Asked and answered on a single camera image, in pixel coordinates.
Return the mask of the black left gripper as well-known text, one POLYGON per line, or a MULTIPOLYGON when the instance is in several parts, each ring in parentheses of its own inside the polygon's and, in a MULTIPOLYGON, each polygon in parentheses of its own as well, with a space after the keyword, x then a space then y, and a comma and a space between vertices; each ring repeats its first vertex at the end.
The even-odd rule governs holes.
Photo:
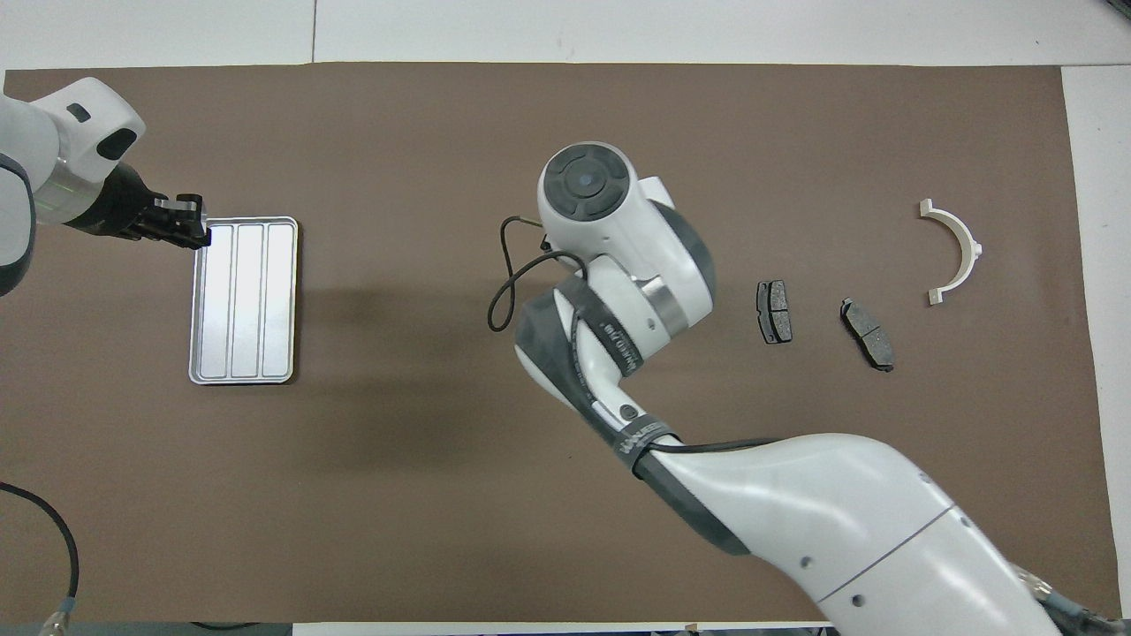
POLYGON ((213 243, 211 230, 202 225, 206 218, 206 206, 198 194, 178 194, 167 199, 166 194, 154 192, 145 184, 133 166, 121 163, 110 171, 88 209, 64 225, 92 235, 149 239, 198 250, 213 243), (166 214, 156 207, 181 225, 167 226, 166 214))

